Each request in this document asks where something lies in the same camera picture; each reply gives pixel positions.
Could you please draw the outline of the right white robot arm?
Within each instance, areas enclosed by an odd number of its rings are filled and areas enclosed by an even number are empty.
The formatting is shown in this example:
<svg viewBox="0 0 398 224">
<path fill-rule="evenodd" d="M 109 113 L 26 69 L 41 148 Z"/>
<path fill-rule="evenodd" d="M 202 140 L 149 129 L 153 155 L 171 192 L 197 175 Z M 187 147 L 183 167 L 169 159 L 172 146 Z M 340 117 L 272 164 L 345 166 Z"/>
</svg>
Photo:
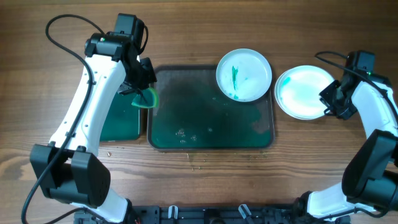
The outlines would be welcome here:
<svg viewBox="0 0 398 224">
<path fill-rule="evenodd" d="M 348 119 L 358 112 L 366 141 L 346 167 L 342 181 L 322 191 L 307 192 L 296 200 L 292 218 L 297 223 L 338 222 L 363 212 L 381 218 L 397 210 L 397 111 L 385 78 L 335 80 L 320 92 L 320 100 L 333 115 Z"/>
</svg>

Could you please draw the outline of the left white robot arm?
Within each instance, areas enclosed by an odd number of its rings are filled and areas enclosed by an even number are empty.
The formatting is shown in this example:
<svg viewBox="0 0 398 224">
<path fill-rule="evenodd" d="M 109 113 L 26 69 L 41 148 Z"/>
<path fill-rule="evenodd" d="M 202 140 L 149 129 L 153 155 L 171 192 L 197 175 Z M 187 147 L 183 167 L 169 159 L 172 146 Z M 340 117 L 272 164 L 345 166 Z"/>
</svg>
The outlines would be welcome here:
<svg viewBox="0 0 398 224">
<path fill-rule="evenodd" d="M 149 58 L 139 58 L 143 31 L 95 33 L 87 40 L 84 69 L 63 123 L 46 146 L 36 144 L 30 163 L 37 177 L 32 192 L 72 204 L 105 223 L 127 223 L 131 203 L 110 187 L 111 174 L 97 158 L 100 136 L 115 94 L 136 95 L 134 106 L 153 101 L 156 81 Z"/>
</svg>

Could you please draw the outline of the green yellow sponge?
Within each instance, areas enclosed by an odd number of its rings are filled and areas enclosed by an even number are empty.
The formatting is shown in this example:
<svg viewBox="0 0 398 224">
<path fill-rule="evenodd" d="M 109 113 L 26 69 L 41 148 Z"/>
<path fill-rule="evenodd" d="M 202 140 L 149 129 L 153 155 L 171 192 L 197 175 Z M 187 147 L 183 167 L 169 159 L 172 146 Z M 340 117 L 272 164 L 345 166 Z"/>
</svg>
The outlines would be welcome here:
<svg viewBox="0 0 398 224">
<path fill-rule="evenodd" d="M 152 87 L 145 90 L 138 90 L 131 104 L 138 108 L 155 108 L 159 105 L 159 94 Z"/>
</svg>

